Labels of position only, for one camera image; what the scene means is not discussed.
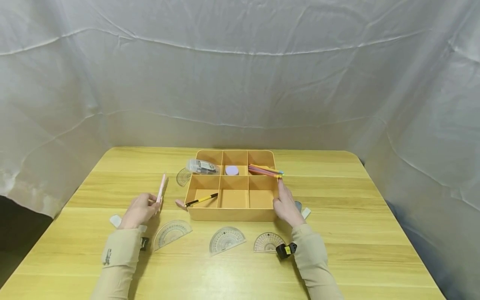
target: pencil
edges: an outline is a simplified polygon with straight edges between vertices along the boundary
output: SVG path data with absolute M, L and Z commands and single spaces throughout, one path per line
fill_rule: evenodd
M 218 193 L 216 192 L 215 194 L 211 194 L 209 196 L 206 196 L 206 197 L 203 197 L 203 198 L 200 198 L 200 199 L 197 199 L 197 200 L 193 200 L 193 201 L 190 201 L 188 203 L 185 203 L 185 207 L 189 207 L 190 205 L 192 204 L 195 204 L 195 203 L 200 203 L 200 202 L 203 202 L 203 201 L 207 201 L 209 199 L 212 199 L 212 198 L 215 198 L 218 196 Z
M 262 170 L 262 169 L 253 168 L 253 167 L 249 167 L 248 171 L 253 172 L 253 173 L 258 173 L 258 174 L 262 174 L 262 175 L 275 177 L 275 178 L 282 178 L 282 175 L 272 173 L 270 171 L 266 171 L 266 170 Z
M 254 165 L 254 164 L 250 164 L 250 166 L 254 166 L 255 168 L 264 169 L 264 170 L 271 171 L 271 172 L 278 173 L 278 174 L 283 174 L 283 171 L 275 170 L 275 169 L 272 169 L 272 168 L 269 168 L 269 167 L 261 167 L 261 166 Z

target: hand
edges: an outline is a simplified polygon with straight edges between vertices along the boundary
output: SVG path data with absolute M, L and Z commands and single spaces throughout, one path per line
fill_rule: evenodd
M 155 202 L 156 197 L 152 194 L 143 193 L 132 200 L 127 211 L 123 215 L 118 229 L 134 229 L 150 218 L 160 209 L 160 203 Z
M 292 192 L 283 184 L 281 178 L 278 179 L 278 198 L 273 200 L 273 209 L 276 215 L 289 223 L 292 228 L 306 223 L 295 205 Z

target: wood grain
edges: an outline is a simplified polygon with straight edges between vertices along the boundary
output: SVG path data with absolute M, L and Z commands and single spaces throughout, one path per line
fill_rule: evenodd
M 266 231 L 290 241 L 280 222 L 190 221 L 175 199 L 186 187 L 175 176 L 194 148 L 112 148 L 97 163 L 60 216 L 27 255 L 0 299 L 87 299 L 101 270 L 108 219 L 122 215 L 141 192 L 156 193 L 170 177 L 160 218 L 148 224 L 153 238 L 165 223 L 182 219 L 193 232 L 157 252 L 143 252 L 131 299 L 307 299 L 292 259 L 253 253 Z M 285 183 L 321 233 L 329 265 L 346 299 L 444 299 L 360 161 L 342 151 L 274 150 Z M 211 257 L 210 238 L 234 226 L 247 242 Z

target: purple round container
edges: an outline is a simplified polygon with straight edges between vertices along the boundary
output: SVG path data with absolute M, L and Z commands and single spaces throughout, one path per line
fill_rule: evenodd
M 238 175 L 239 174 L 239 168 L 237 168 L 237 166 L 227 166 L 225 168 L 225 174 L 227 174 L 227 175 Z

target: white tag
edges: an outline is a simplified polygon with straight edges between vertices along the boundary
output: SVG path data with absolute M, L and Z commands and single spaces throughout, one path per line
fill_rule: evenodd
M 121 217 L 119 215 L 111 216 L 110 223 L 112 223 L 112 225 L 115 226 L 115 228 L 118 228 L 118 226 L 120 226 L 120 223 L 121 223 Z M 141 232 L 145 232 L 147 231 L 147 226 L 140 225 L 138 229 L 140 229 Z
M 302 211 L 301 215 L 304 219 L 306 219 L 311 212 L 312 211 L 308 207 L 305 207 L 305 209 Z
M 119 215 L 111 216 L 110 223 L 112 223 L 112 225 L 115 226 L 115 228 L 118 228 L 118 226 L 120 226 L 120 223 L 121 223 L 121 217 Z

